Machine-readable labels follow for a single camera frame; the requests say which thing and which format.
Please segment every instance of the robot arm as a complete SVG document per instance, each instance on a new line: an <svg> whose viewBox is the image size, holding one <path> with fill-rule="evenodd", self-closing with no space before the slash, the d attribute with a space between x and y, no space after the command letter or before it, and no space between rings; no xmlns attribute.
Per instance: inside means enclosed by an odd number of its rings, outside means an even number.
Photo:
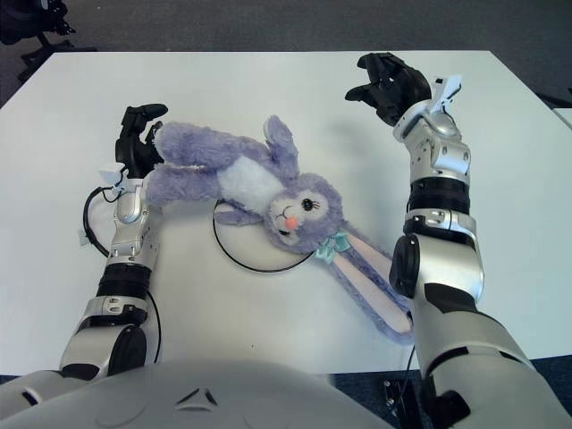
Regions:
<svg viewBox="0 0 572 429"><path fill-rule="evenodd" d="M471 154L448 111L460 77L437 79L434 97L424 99L411 88L426 88L425 78L399 58L370 54L358 66L367 67L372 82L346 98L382 100L368 104L410 153L405 235L394 250L391 285L410 299L422 402L433 425L570 427L507 330L475 305L484 271L469 214Z"/></svg>
<svg viewBox="0 0 572 429"><path fill-rule="evenodd" d="M152 144L161 123L151 128L146 144L139 140L139 134L147 122L165 112L163 105L127 109L115 147L116 169L106 175L119 197L114 212L115 234L97 294L73 331L59 371L39 371L3 386L0 420L145 364L147 338L141 325L147 320L147 292L158 252L162 214L141 198L141 187L153 165L163 161ZM99 244L91 230L87 236Z"/></svg>

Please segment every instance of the purple plush rabbit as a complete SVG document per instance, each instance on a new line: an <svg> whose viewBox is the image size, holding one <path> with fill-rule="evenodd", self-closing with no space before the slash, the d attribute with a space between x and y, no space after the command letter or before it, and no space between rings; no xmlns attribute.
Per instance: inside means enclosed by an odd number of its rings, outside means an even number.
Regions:
<svg viewBox="0 0 572 429"><path fill-rule="evenodd" d="M145 179L146 200L223 199L230 212L219 223L264 222L269 240L295 253L315 252L379 330L412 341L407 303L389 286L391 258L343 218L340 194L322 177L299 173L292 134L277 116L265 123L266 145L247 137L167 123L155 138L167 164Z"/></svg>

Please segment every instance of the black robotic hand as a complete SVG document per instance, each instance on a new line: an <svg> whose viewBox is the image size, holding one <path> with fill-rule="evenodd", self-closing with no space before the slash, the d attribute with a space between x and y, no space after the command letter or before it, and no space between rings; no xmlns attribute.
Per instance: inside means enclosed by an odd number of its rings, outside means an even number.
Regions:
<svg viewBox="0 0 572 429"><path fill-rule="evenodd" d="M142 105L128 107L122 120L122 132L115 142L115 161L124 163L129 170L129 179L143 179L153 170L155 164L163 162L153 141L155 133L163 123L157 121L149 130L145 142L139 140L139 135L153 121L167 113L165 105Z"/></svg>
<svg viewBox="0 0 572 429"><path fill-rule="evenodd" d="M348 91L346 100L369 104L390 126L412 105L431 98L431 88L423 74L389 52L364 55L357 67L367 69L371 83Z"/></svg>

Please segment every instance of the white table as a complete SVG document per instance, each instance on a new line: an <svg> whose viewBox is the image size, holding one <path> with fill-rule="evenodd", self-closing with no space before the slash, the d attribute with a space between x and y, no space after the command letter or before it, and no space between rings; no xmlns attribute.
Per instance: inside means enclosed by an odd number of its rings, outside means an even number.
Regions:
<svg viewBox="0 0 572 429"><path fill-rule="evenodd" d="M104 259L78 229L98 168L114 159L127 105L164 103L187 121L261 139L279 114L300 167L342 194L345 214L392 250L408 198L408 152L370 107L363 53L53 55L0 111L0 373L57 368ZM461 73L453 113L473 153L472 214L486 271L480 309L530 358L572 353L568 214L572 132L488 52L397 52L428 79ZM163 360L270 359L313 373L394 370L410 348L385 339L318 261L255 274L217 247L214 202L165 213L153 291ZM113 234L112 207L93 227ZM149 348L155 346L150 339Z"/></svg>
<svg viewBox="0 0 572 429"><path fill-rule="evenodd" d="M554 109L554 113L572 130L572 109Z"/></svg>

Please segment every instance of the bunny face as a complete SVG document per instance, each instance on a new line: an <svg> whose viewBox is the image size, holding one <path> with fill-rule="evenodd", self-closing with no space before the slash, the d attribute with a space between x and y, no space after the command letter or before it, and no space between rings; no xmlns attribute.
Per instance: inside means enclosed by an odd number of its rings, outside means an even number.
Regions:
<svg viewBox="0 0 572 429"><path fill-rule="evenodd" d="M306 173L276 195L265 216L271 241L309 253L341 227L341 196L324 178Z"/></svg>

